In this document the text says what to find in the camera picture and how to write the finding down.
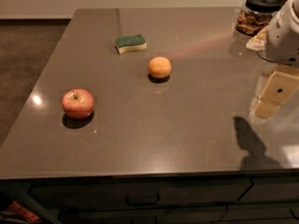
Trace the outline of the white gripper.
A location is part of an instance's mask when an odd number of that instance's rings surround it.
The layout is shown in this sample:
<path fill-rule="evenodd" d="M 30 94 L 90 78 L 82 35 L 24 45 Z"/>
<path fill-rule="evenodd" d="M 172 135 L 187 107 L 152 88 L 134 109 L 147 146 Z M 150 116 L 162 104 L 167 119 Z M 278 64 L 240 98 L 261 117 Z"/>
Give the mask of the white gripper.
<path fill-rule="evenodd" d="M 266 57 L 274 62 L 299 65 L 299 0 L 288 0 L 270 21 Z M 259 119 L 270 119 L 299 90 L 299 69 L 283 65 L 258 80 L 251 113 Z"/>

